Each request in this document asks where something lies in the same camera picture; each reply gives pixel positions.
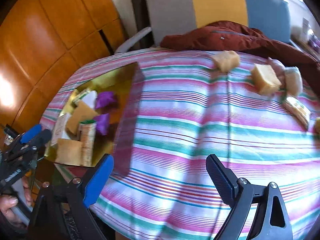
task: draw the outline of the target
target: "purple wrapper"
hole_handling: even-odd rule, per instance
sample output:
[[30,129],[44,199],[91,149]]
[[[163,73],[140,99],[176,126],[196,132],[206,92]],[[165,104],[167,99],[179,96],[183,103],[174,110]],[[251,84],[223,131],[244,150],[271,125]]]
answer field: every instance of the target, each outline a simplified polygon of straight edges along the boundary
[[96,133],[99,135],[107,135],[109,127],[109,114],[97,115],[93,119],[97,122]]
[[101,92],[97,96],[95,109],[105,107],[115,102],[115,94],[112,91]]

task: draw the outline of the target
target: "multicolored upholstered backrest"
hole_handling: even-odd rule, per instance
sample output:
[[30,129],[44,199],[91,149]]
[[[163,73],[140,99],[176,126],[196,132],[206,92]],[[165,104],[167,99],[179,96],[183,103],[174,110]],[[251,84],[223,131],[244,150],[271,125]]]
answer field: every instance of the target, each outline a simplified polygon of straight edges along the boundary
[[257,28],[289,43],[290,14],[283,0],[147,0],[155,45],[166,35],[185,34],[226,20]]

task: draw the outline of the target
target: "gray panel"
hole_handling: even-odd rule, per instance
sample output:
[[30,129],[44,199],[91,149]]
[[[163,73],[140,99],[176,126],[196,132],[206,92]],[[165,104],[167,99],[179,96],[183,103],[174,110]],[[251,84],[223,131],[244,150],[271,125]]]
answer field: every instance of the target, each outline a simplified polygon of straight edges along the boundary
[[196,29],[192,0],[147,0],[155,45],[164,36],[185,34]]

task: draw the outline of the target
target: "wooden cabinet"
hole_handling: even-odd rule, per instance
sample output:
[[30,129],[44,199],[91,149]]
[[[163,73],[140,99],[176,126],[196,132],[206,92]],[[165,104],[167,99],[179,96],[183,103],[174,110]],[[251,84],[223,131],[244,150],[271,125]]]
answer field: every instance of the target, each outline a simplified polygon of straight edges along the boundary
[[112,0],[18,0],[0,25],[0,123],[24,132],[81,66],[124,40]]

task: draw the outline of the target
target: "screw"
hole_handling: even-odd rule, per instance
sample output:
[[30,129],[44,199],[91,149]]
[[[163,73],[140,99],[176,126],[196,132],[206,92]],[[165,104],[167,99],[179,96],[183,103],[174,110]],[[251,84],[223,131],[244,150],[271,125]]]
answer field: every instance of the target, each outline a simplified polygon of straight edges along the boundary
[[79,184],[81,182],[81,179],[79,177],[76,177],[72,180],[73,184]]
[[248,183],[247,179],[245,179],[245,178],[240,178],[240,179],[238,179],[238,181],[240,184],[243,184],[243,185]]
[[275,182],[270,182],[270,186],[272,188],[277,188],[278,187],[278,185]]
[[50,183],[49,182],[44,182],[44,183],[42,183],[42,187],[49,187],[49,185],[50,185]]

